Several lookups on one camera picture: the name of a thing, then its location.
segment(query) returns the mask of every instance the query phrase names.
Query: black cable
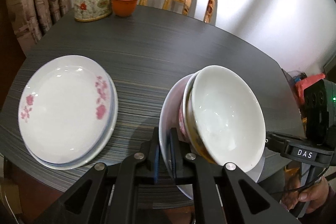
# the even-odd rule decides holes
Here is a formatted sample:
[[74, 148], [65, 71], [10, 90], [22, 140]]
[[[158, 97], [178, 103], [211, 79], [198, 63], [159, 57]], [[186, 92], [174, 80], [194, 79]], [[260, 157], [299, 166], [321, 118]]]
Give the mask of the black cable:
[[321, 174], [319, 174], [315, 179], [313, 179], [311, 182], [309, 182], [309, 183], [307, 183], [307, 184], [305, 184], [305, 185], [303, 185], [303, 186], [301, 186], [299, 188], [294, 188], [294, 189], [290, 189], [290, 190], [283, 190], [281, 192], [270, 193], [270, 195], [291, 193], [291, 192], [296, 192], [296, 191], [302, 192], [303, 190], [309, 188], [310, 186], [313, 186], [314, 183], [315, 183], [315, 181], [317, 181], [318, 179], [320, 179], [325, 174], [325, 172], [327, 172], [328, 169], [329, 169], [329, 167], [325, 168], [325, 170]]
[[336, 172], [334, 172], [334, 173], [332, 173], [332, 174], [330, 174], [330, 175], [328, 175], [328, 176], [325, 177], [325, 179], [327, 181], [331, 181], [331, 180], [333, 180], [335, 178], [336, 178]]
[[308, 172], [309, 172], [309, 169], [308, 169], [306, 172], [304, 172], [302, 175], [300, 175], [300, 180], [301, 180], [301, 178], [304, 177]]

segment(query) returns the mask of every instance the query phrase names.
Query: stacked bowls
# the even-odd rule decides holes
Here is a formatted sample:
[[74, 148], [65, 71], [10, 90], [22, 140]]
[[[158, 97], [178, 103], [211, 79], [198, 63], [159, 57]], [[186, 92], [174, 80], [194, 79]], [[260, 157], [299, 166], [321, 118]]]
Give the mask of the stacked bowls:
[[178, 121], [184, 141], [211, 163], [234, 162], [248, 172], [263, 154], [261, 107], [243, 79], [227, 68], [208, 66], [191, 76]]

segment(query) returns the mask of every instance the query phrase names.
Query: table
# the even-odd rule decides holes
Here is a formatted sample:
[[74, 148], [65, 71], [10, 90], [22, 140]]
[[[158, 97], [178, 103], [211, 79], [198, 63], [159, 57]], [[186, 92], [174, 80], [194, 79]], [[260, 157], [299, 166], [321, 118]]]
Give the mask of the table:
[[[17, 109], [23, 88], [33, 73], [50, 60], [71, 54], [87, 56], [109, 73], [117, 89], [119, 113], [109, 143], [92, 162], [74, 170], [58, 171], [45, 168], [29, 155], [19, 132]], [[137, 152], [159, 124], [161, 107], [170, 88], [182, 77], [214, 64], [236, 72], [250, 86], [261, 105], [267, 130], [304, 135], [291, 89], [273, 59], [202, 21], [138, 6], [129, 18], [111, 15], [90, 23], [75, 21], [70, 11], [47, 32], [29, 52], [0, 113], [0, 152], [37, 180], [65, 191], [94, 163], [115, 164]], [[260, 179], [287, 162], [267, 151]], [[140, 208], [191, 204], [172, 185], [162, 161], [159, 184], [139, 187]]]

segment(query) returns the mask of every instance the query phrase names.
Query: white plate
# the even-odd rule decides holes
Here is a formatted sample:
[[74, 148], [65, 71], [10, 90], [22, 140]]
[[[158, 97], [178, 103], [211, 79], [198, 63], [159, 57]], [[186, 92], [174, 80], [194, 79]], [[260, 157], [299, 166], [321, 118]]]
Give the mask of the white plate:
[[56, 170], [69, 170], [69, 169], [73, 169], [73, 168], [77, 168], [80, 167], [82, 165], [87, 164], [89, 161], [93, 160], [105, 147], [105, 145], [108, 143], [109, 139], [111, 138], [111, 135], [113, 133], [113, 130], [115, 128], [116, 122], [117, 122], [117, 116], [118, 116], [118, 96], [117, 96], [117, 91], [116, 91], [116, 87], [112, 81], [112, 79], [109, 77], [110, 80], [110, 84], [112, 87], [112, 100], [111, 100], [111, 116], [109, 119], [109, 124], [106, 127], [105, 132], [103, 133], [102, 137], [100, 138], [100, 140], [94, 145], [94, 147], [88, 152], [86, 153], [83, 157], [74, 160], [72, 162], [68, 162], [66, 164], [52, 164], [46, 161], [41, 160], [40, 158], [36, 157], [36, 155], [34, 155], [28, 147], [27, 150], [28, 152], [31, 154], [31, 156], [38, 161], [39, 163], [41, 163], [42, 165], [51, 168], [51, 169], [56, 169]]
[[87, 57], [63, 56], [48, 62], [21, 96], [18, 123], [25, 145], [53, 164], [81, 158], [108, 125], [111, 91], [108, 74]]
[[[167, 167], [168, 173], [172, 176], [171, 158], [169, 148], [169, 132], [172, 127], [177, 128], [179, 139], [182, 140], [179, 129], [179, 107], [183, 98], [184, 88], [192, 75], [188, 75], [180, 79], [169, 91], [160, 114], [159, 121], [159, 141], [163, 161]], [[265, 156], [260, 158], [258, 164], [246, 174], [255, 182], [258, 181], [264, 167]], [[193, 199], [193, 187], [191, 184], [177, 186], [183, 194]]]

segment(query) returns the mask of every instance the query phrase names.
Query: hand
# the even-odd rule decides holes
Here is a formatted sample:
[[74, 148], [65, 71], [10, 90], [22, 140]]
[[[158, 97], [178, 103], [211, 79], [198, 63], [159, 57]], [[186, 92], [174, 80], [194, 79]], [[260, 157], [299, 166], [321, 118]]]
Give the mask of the hand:
[[[300, 187], [299, 175], [296, 174], [291, 177], [285, 186], [285, 190], [295, 189]], [[312, 213], [317, 208], [321, 207], [327, 200], [329, 193], [328, 181], [325, 177], [321, 177], [319, 183], [305, 189], [300, 194], [296, 192], [285, 193], [281, 199], [282, 203], [287, 206], [287, 209], [293, 209], [295, 205], [301, 202], [310, 201], [310, 204], [306, 210], [306, 213]]]

